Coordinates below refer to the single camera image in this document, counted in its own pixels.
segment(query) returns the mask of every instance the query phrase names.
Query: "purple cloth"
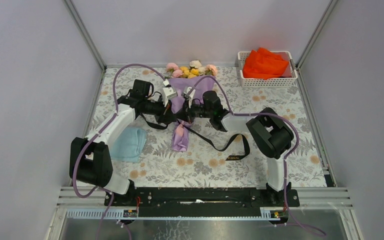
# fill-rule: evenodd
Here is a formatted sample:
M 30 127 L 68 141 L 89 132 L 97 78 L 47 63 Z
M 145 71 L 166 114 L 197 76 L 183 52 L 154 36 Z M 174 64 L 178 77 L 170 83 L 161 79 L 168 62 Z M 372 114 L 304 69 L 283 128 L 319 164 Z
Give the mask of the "purple cloth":
M 197 81 L 202 78 L 203 76 L 196 76 L 192 78 L 170 78 L 168 81 L 170 82 L 170 85 L 176 89 L 177 91 L 177 97 L 173 98 L 171 100 L 171 111 L 173 113 L 177 113 L 180 109 L 182 109 L 183 103 L 185 102 L 185 99 L 182 97 L 182 92 L 185 87 L 193 87 Z M 195 88 L 195 95 L 193 96 L 194 99 L 199 99 L 201 103 L 203 102 L 203 94 L 206 91 L 213 90 L 214 87 L 214 80 L 211 78 L 204 78 L 198 86 Z M 186 127 L 190 127 L 192 124 L 189 124 L 188 122 L 181 121 L 182 124 Z M 183 129 L 183 135 L 180 136 L 176 133 L 177 128 L 181 128 L 182 126 L 179 126 L 179 123 L 175 123 L 175 127 L 173 130 L 173 136 L 171 138 L 171 149 L 178 152 L 185 152 L 188 150 L 189 145 L 189 131 L 184 128 Z

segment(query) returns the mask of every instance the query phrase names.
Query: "white wall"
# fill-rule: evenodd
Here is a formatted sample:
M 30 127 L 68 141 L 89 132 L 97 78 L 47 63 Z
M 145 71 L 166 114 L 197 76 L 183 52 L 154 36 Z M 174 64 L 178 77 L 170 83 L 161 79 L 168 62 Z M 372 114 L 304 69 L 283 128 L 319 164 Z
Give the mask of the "white wall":
M 384 239 L 384 1 L 340 1 L 302 70 L 365 239 Z
M 258 47 L 301 56 L 329 0 L 74 0 L 109 64 L 232 64 Z
M 40 240 L 100 70 L 61 0 L 0 0 L 0 240 Z

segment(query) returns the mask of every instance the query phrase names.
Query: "red-orange fabric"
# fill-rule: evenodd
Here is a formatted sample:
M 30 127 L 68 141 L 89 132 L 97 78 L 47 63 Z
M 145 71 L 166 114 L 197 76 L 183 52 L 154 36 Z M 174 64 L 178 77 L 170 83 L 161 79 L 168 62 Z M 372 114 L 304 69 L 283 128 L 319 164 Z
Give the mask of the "red-orange fabric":
M 272 79 L 281 77 L 289 62 L 280 55 L 260 47 L 252 50 L 243 66 L 243 77 L 247 79 Z

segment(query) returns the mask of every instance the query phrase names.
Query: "white plastic basket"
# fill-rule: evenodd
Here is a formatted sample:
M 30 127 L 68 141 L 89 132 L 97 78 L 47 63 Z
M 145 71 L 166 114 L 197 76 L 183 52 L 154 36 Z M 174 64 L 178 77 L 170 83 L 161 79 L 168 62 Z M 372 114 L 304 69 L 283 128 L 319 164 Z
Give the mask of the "white plastic basket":
M 237 60 L 239 62 L 240 85 L 242 88 L 287 88 L 290 87 L 298 78 L 298 73 L 292 60 L 291 53 L 288 51 L 271 51 L 272 53 L 279 54 L 284 60 L 289 62 L 289 67 L 279 78 L 245 78 L 242 69 L 244 68 L 245 60 L 250 55 L 250 51 L 240 51 L 237 53 Z

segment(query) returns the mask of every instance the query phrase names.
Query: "blue towel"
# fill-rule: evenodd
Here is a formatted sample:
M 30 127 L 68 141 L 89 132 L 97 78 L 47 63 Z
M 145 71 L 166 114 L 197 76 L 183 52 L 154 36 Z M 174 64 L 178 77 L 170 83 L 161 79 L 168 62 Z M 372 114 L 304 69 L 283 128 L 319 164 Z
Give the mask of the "blue towel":
M 111 159 L 137 163 L 147 141 L 147 132 L 142 128 L 126 127 L 109 150 Z

